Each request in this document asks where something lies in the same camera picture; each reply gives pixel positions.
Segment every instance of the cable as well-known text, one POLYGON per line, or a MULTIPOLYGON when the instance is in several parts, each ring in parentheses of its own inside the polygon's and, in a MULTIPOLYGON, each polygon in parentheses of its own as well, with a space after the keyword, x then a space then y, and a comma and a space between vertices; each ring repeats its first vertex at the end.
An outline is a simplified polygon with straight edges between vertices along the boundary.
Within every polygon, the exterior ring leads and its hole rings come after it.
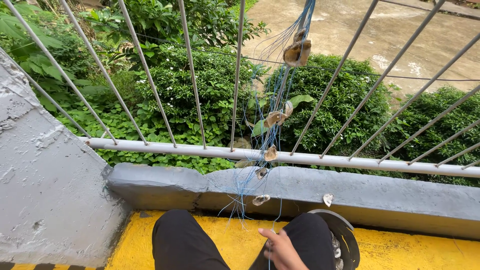
MULTIPOLYGON (((92 21, 92 20, 89 20, 89 19, 85 19, 85 18, 82 18, 82 17, 78 17, 76 16, 77 19, 80 19, 80 20, 84 20, 84 21, 87 21, 87 22, 91 22, 91 23, 94 23, 94 24, 97 24, 97 25, 102 25, 102 26, 106 26, 106 27, 109 27, 109 28, 112 28, 112 29, 115 29, 115 30, 118 30, 118 31, 122 31, 124 33, 127 33, 126 30, 124 29, 120 29, 120 28, 117 28, 117 27, 113 27, 111 25, 107 25, 107 24, 103 24, 103 23, 98 23, 98 22, 95 22, 95 21, 92 21)), ((161 39, 161 38, 157 38, 157 37, 151 37, 151 36, 147 36, 147 35, 143 35, 143 34, 139 34, 137 33, 138 36, 142 36, 142 37, 147 37, 147 38, 151 38, 151 39, 155 39, 155 40, 158 40, 158 41, 161 41, 163 43, 169 43, 169 44, 172 44, 174 46, 179 46, 179 47, 182 47, 182 48, 186 48, 183 44, 179 44, 179 43, 175 43, 175 42, 172 42, 172 41, 169 41, 169 40, 166 40, 166 39, 161 39)), ((220 52, 220 51, 210 51, 210 50, 204 50, 204 49, 195 49, 195 48, 192 48, 192 50, 195 50, 195 51, 201 51, 201 52, 207 52, 207 53, 216 53, 216 54, 222 54, 222 55, 227 55, 227 56, 231 56, 231 57, 236 57, 235 54, 231 54, 231 53, 224 53, 224 52, 220 52)), ((276 61, 269 61, 269 60, 262 60, 262 59, 257 59, 257 58, 252 58, 252 57, 246 57, 246 56, 241 56, 241 58, 243 59, 249 59, 249 60, 255 60, 255 61, 262 61, 262 62, 268 62, 268 63, 275 63, 275 64, 283 64, 283 62, 276 62, 276 61)), ((305 66, 306 68, 314 68, 314 69, 319 69, 319 70, 326 70, 326 71, 335 71, 335 69, 329 69, 329 68, 322 68, 322 67, 317 67, 317 66, 305 66)), ((366 73, 366 72, 355 72, 355 71, 345 71, 345 70, 341 70, 341 72, 344 72, 344 73, 348 73, 348 74, 358 74, 358 75, 367 75, 367 76, 381 76, 381 74, 373 74, 373 73, 366 73)), ((416 78, 416 77, 407 77, 407 76, 395 76, 395 75, 387 75, 386 77, 390 77, 390 78, 400 78, 400 79, 414 79, 414 80, 431 80, 432 78, 416 78)), ((437 81, 444 81, 444 82, 476 82, 476 81, 480 81, 480 79, 464 79, 464 80, 457 80, 457 79, 437 79, 437 81)))

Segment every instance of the white railing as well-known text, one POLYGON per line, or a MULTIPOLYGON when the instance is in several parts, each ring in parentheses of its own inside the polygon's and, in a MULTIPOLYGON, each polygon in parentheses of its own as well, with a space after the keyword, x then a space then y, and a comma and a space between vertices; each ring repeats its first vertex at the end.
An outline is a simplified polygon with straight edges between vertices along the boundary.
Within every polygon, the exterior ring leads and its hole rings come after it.
MULTIPOLYGON (((198 96, 198 90, 197 90, 197 85, 195 81, 195 70, 193 66, 193 59, 192 59, 192 49, 190 46, 190 40, 189 40, 189 35, 188 35, 188 27, 187 27, 187 19, 186 19, 186 14, 185 14, 185 8, 183 4, 183 0, 178 0, 179 3, 179 8, 180 8, 180 15, 181 15, 181 21, 183 25, 183 32, 185 36, 185 43, 186 43, 186 50, 187 50, 187 55, 190 63, 190 71, 191 71, 191 78, 192 78, 192 85, 193 85, 193 91, 195 94, 195 101, 196 101, 196 107, 197 107, 197 113, 198 113, 198 119, 199 119, 199 125, 200 125, 200 131, 202 134, 202 146, 197 146, 197 145, 179 145, 175 142, 172 130, 169 125, 169 121, 167 119, 167 116, 163 110, 162 107, 162 102, 160 100, 160 97, 158 95, 158 92, 156 90, 154 81, 152 79, 152 76, 150 75, 149 68, 146 64, 145 57, 142 53, 142 49, 140 47, 140 43, 137 39, 137 34, 135 33, 135 29, 132 25, 132 22, 130 21, 130 18, 128 16, 128 11, 125 7, 125 3, 123 0, 119 0, 119 5, 120 9, 123 12, 123 15, 125 17, 125 22, 130 30, 130 34, 132 36, 132 40, 134 45, 137 48, 137 51, 140 55, 141 62, 143 64, 143 68, 145 70, 146 76, 148 78, 148 82, 150 83, 150 86, 152 88, 153 94, 155 96, 155 99, 158 103, 158 107, 160 109, 160 112, 162 113, 163 119, 165 121, 165 124, 167 125, 168 133, 170 135, 172 143, 156 143, 156 142, 149 142, 145 139, 143 136, 142 132, 140 131, 137 123, 135 122, 135 119, 132 117, 132 114, 129 112, 127 106, 122 100, 122 97, 120 96, 119 92, 115 88, 115 85, 113 84, 112 80, 110 79, 105 67, 101 63, 100 59, 95 53, 95 50, 92 48, 90 42, 88 41, 87 37, 83 33, 83 30, 81 27, 78 25, 76 18, 74 17, 73 13, 71 12, 69 6, 67 5, 65 0, 60 0, 60 3, 62 4, 66 14, 70 18, 70 21, 72 21, 75 29, 79 33, 80 37, 83 39, 85 42, 85 45, 87 46, 88 50, 92 54, 93 58, 95 59, 95 62, 98 64, 100 67, 100 70, 102 71, 103 75, 105 76, 107 82, 109 83, 110 87, 112 88, 113 92, 119 99, 123 109, 127 113, 128 117, 132 121, 136 131, 138 132, 140 138, 142 141, 130 141, 130 140, 117 140, 113 136, 113 134, 109 131, 107 126, 102 122, 100 117, 95 113, 93 108, 88 104, 87 100, 83 97, 82 93, 77 89, 75 84, 68 78, 67 74, 62 70, 61 66, 55 61, 53 56, 50 54, 48 49, 42 44, 40 39, 36 36, 36 34, 32 31, 28 23, 22 18, 22 16, 17 12, 15 9, 15 6, 10 2, 10 0, 3 0, 5 4, 8 6, 8 8, 12 11, 12 13, 15 15, 15 17, 18 18, 18 20, 22 23, 22 25, 25 27, 27 32, 30 34, 34 42, 38 44, 38 46, 43 50, 43 52, 46 54, 46 56, 50 59, 52 64, 60 71, 61 75, 67 83, 72 87, 74 92, 78 95, 78 97, 83 101, 83 103, 87 106, 88 110, 94 115, 96 120, 100 123, 102 128, 105 130, 105 133, 110 137, 108 138, 93 138, 91 137, 68 113, 61 108, 61 106, 55 102, 54 99, 52 99, 47 92, 45 92, 21 67, 18 65, 11 57, 9 59, 14 62, 16 67, 21 70, 27 77, 27 79, 32 83, 32 85, 37 88, 40 93, 42 93, 50 102, 52 102, 55 107, 63 114, 65 115, 77 128, 79 131, 81 131, 83 134, 85 134, 86 137, 79 137, 81 140, 83 140, 87 145, 89 145, 92 148, 101 148, 101 149, 112 149, 112 150, 120 150, 120 151, 138 151, 138 152, 151 152, 151 153, 164 153, 164 154, 180 154, 180 155, 190 155, 190 156, 203 156, 203 157, 218 157, 218 158, 226 158, 226 159, 250 159, 250 160, 263 160, 264 159, 264 150, 255 150, 255 149, 238 149, 238 148, 233 148, 233 140, 234 140, 234 131, 235 131, 235 119, 236 119, 236 108, 237 108, 237 97, 238 97, 238 89, 239 89, 239 73, 240 73, 240 59, 241 59, 241 44, 242 44, 242 31, 243 31, 243 18, 244 18, 244 9, 245 9, 245 0, 240 1, 240 23, 239 23, 239 32, 238 32, 238 49, 237 49, 237 62, 236 62, 236 73, 235 73, 235 90, 234 90, 234 105, 233 105, 233 118, 232 118, 232 134, 231 134, 231 146, 230 147, 207 147, 205 143, 205 136, 204 136, 204 127, 202 123, 202 111, 201 111, 201 106, 199 102, 199 96, 198 96)), ((312 115, 310 119, 308 120, 307 124, 305 125, 301 135, 299 136, 295 147, 293 148, 292 152, 279 152, 278 153, 278 159, 277 161, 279 162, 287 162, 287 163, 297 163, 297 164, 310 164, 310 165, 324 165, 324 166, 335 166, 335 167, 347 167, 347 168, 357 168, 357 169, 370 169, 370 170, 385 170, 385 171, 400 171, 400 172, 414 172, 414 173, 428 173, 428 174, 442 174, 442 175, 451 175, 451 176, 466 176, 466 177, 480 177, 480 167, 474 167, 474 165, 480 163, 479 161, 473 162, 469 165, 466 166, 460 166, 460 165, 448 165, 445 164, 477 147, 480 146, 480 143, 477 143, 461 152, 459 152, 456 155, 453 155, 452 157, 438 163, 438 164, 431 164, 431 163, 423 163, 423 162, 417 162, 418 160, 424 158, 425 156, 429 155, 430 153, 434 152, 436 149, 440 148, 441 146, 445 145, 446 143, 450 142, 451 140, 454 140, 456 137, 461 135, 462 133, 468 131, 469 129, 473 128, 477 124, 480 123, 480 120, 472 123, 468 127, 464 128, 463 130, 459 131, 455 135, 451 136, 447 140, 439 143, 437 146, 433 147, 426 153, 420 155, 419 157, 415 158, 414 160, 407 162, 407 161, 397 161, 397 160, 387 160, 392 154, 397 152, 400 148, 402 148, 405 144, 413 140, 416 136, 421 134, 423 131, 425 131, 427 128, 435 124, 439 119, 444 117, 446 114, 448 114, 451 110, 453 110, 455 107, 457 107, 459 104, 464 102, 466 99, 468 99, 470 96, 475 94, 480 90, 480 85, 475 87, 473 90, 468 92, 463 98, 461 98, 459 101, 457 101, 455 104, 450 106, 448 109, 446 109, 444 112, 442 112, 440 115, 438 115, 435 119, 431 120, 428 124, 426 124, 424 127, 419 129, 414 135, 410 136, 408 139, 406 139, 402 144, 400 144, 398 147, 396 147, 394 150, 390 151, 387 155, 385 155, 383 158, 380 160, 375 160, 375 159, 364 159, 364 158, 356 158, 355 156, 364 148, 366 147, 371 141, 374 140, 374 138, 379 135, 380 132, 382 132, 402 111, 404 111, 409 105, 411 105, 416 98, 418 98, 430 85, 433 84, 448 68, 452 66, 466 51, 468 51, 479 39, 480 39, 480 33, 476 35, 468 44, 465 45, 463 49, 461 49, 441 70, 438 71, 438 73, 430 79, 424 87, 422 87, 403 107, 401 107, 395 114, 392 115, 392 117, 382 126, 380 127, 360 148, 358 148, 350 157, 342 157, 342 156, 329 156, 327 155, 328 150, 334 145, 334 143, 338 140, 338 138, 341 136, 342 132, 346 129, 346 127, 350 124, 352 119, 355 117, 357 112, 362 108, 362 106, 366 103, 368 98, 372 95, 372 93, 376 90, 376 88, 380 85, 380 83, 385 79, 387 74, 393 69, 395 64, 400 60, 400 58, 403 56, 403 54, 408 50, 410 45, 413 43, 413 41, 417 38, 417 36, 422 32, 422 30, 425 28, 425 26, 430 22, 430 20, 433 18, 433 16, 439 11, 445 0, 439 0, 437 1, 437 4, 435 7, 430 11, 430 13, 427 15, 427 17, 423 20, 423 22, 420 24, 418 29, 414 32, 414 34, 410 37, 410 39, 406 42, 406 44, 403 46, 403 48, 400 50, 400 52, 397 54, 397 56, 394 58, 394 60, 390 63, 390 65, 387 67, 387 69, 381 74, 381 76, 378 78, 374 86, 370 89, 368 94, 364 97, 364 99, 361 101, 361 103, 357 106, 357 108, 354 110, 354 112, 350 115, 350 117, 347 119, 345 124, 341 127, 341 129, 338 131, 338 133, 334 136, 328 147, 325 149, 325 151, 322 154, 304 154, 304 153, 295 153, 298 145, 301 143, 303 136, 305 135, 306 131, 308 130, 310 124, 312 123, 313 118, 315 117, 315 114, 317 113, 318 109, 320 108, 323 100, 325 99, 325 96, 328 94, 328 91, 330 90, 330 87, 333 85, 334 80, 336 79, 337 75, 340 72, 340 69, 342 68, 344 62, 348 58, 353 46, 357 42, 360 34, 362 33, 366 23, 368 22, 372 12, 374 11, 377 3, 379 0, 373 0, 372 4, 370 5, 368 11, 365 13, 365 16, 360 23, 354 37, 352 38, 345 54, 343 55, 343 58, 341 59, 340 63, 338 64, 334 74, 332 75, 332 78, 330 82, 328 83, 326 89, 324 90, 320 100, 318 101, 317 105, 315 106, 315 109, 312 112, 312 115)), ((303 24, 305 23, 305 17, 300 19, 300 25, 299 29, 302 28, 303 24)), ((288 71, 285 72, 284 79, 282 80, 282 85, 280 89, 278 90, 277 93, 277 98, 276 98, 276 105, 275 108, 278 107, 278 103, 280 102, 280 98, 282 95, 283 88, 285 86, 285 80, 287 77, 288 71)))

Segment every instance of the black pants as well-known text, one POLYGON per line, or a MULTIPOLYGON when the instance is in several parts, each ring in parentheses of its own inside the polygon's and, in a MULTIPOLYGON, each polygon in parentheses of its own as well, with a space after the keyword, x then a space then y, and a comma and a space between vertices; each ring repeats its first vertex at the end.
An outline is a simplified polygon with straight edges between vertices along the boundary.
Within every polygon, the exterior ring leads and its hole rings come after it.
MULTIPOLYGON (((283 229, 309 270, 335 270, 332 235, 320 216, 300 214, 283 229)), ((170 210, 156 221, 152 245, 155 270, 230 269, 212 239, 186 210, 170 210)), ((270 269, 275 269, 273 262, 270 269)), ((263 249, 250 270, 268 270, 263 249)))

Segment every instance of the person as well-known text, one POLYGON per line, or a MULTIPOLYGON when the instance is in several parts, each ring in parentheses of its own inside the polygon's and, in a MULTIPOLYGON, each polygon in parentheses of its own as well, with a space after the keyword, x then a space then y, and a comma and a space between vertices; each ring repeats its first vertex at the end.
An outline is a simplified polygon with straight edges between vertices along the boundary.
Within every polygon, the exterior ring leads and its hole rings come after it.
MULTIPOLYGON (((302 213, 267 240, 250 270, 335 270, 332 234, 319 215, 302 213)), ((155 270, 229 270, 210 237, 187 210, 170 210, 152 232, 155 270)))

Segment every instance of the black stripe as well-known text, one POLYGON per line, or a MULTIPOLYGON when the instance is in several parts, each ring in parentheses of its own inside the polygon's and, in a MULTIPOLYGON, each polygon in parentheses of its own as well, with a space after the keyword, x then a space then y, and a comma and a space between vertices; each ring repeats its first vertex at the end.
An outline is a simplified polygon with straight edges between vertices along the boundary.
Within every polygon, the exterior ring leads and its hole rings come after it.
POLYGON ((78 265, 70 265, 68 270, 85 270, 85 266, 78 266, 78 265))
POLYGON ((0 261, 0 270, 10 270, 15 266, 14 262, 3 262, 0 261))
POLYGON ((55 268, 55 264, 53 263, 39 263, 35 265, 33 270, 53 270, 55 268))

